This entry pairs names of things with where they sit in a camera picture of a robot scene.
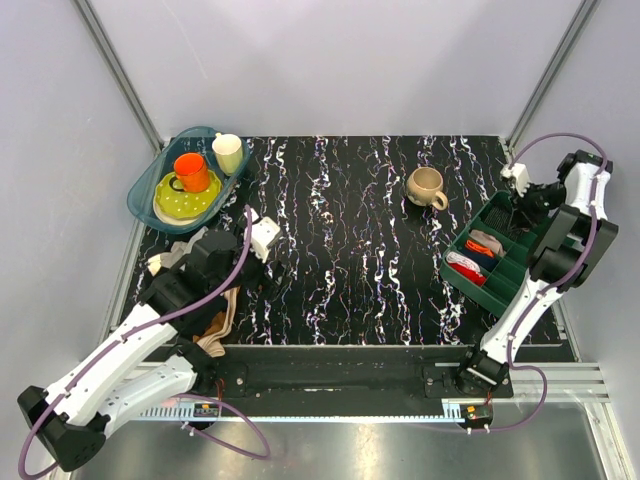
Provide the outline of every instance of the black marble table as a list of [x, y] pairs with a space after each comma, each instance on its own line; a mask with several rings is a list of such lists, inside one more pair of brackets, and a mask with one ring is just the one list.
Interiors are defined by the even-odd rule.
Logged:
[[[276, 257], [290, 268], [282, 296], [243, 291], [227, 343], [471, 344], [496, 318], [438, 275], [442, 254], [503, 189], [497, 137], [249, 139], [247, 177], [211, 227], [229, 228], [248, 203], [283, 229]], [[418, 166], [444, 177], [446, 211], [415, 207], [404, 182]], [[147, 228], [123, 314], [150, 283], [145, 261], [176, 237]], [[560, 343], [551, 311], [528, 340]]]

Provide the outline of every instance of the mug handle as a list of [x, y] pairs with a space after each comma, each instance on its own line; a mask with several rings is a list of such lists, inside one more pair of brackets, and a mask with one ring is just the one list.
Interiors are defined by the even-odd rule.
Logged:
[[171, 177], [171, 180], [169, 180], [169, 186], [171, 188], [173, 188], [176, 192], [184, 192], [184, 188], [178, 188], [174, 185], [174, 183], [176, 182], [176, 180], [178, 180], [178, 177]]
[[431, 201], [431, 205], [436, 207], [437, 210], [444, 210], [449, 206], [449, 199], [442, 192], [436, 192], [433, 200]]

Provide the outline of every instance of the green organizer box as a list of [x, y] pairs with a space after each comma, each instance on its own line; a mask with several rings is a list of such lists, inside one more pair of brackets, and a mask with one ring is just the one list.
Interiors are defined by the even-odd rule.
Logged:
[[[456, 237], [440, 264], [440, 276], [444, 280], [496, 317], [502, 316], [520, 289], [527, 271], [527, 253], [535, 242], [537, 233], [543, 228], [541, 225], [531, 232], [520, 232], [517, 235], [508, 233], [505, 227], [510, 223], [512, 211], [509, 197], [509, 192], [505, 191], [499, 191], [493, 195], [482, 210], [473, 217], [471, 223]], [[459, 252], [460, 247], [464, 246], [471, 230], [482, 230], [493, 235], [502, 243], [506, 252], [492, 272], [481, 268], [482, 274], [487, 278], [482, 287], [455, 271], [446, 261], [450, 251]]]

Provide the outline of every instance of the orange mug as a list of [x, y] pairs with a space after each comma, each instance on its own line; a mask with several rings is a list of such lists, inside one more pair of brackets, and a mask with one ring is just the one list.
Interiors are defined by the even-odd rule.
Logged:
[[[173, 164], [173, 170], [176, 176], [169, 181], [169, 185], [176, 192], [200, 193], [209, 188], [211, 183], [209, 169], [202, 155], [198, 153], [180, 155]], [[180, 181], [182, 188], [174, 185], [176, 181]]]

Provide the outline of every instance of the cream mug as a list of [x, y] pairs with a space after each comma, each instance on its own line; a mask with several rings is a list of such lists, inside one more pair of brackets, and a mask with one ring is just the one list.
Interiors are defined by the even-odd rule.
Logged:
[[407, 180], [407, 198], [421, 207], [432, 205], [438, 210], [449, 206], [447, 196], [442, 193], [442, 175], [435, 168], [416, 168]]
[[222, 171], [226, 175], [233, 175], [233, 172], [242, 163], [244, 156], [240, 137], [231, 133], [217, 133], [211, 148], [213, 148], [213, 153], [215, 153]]

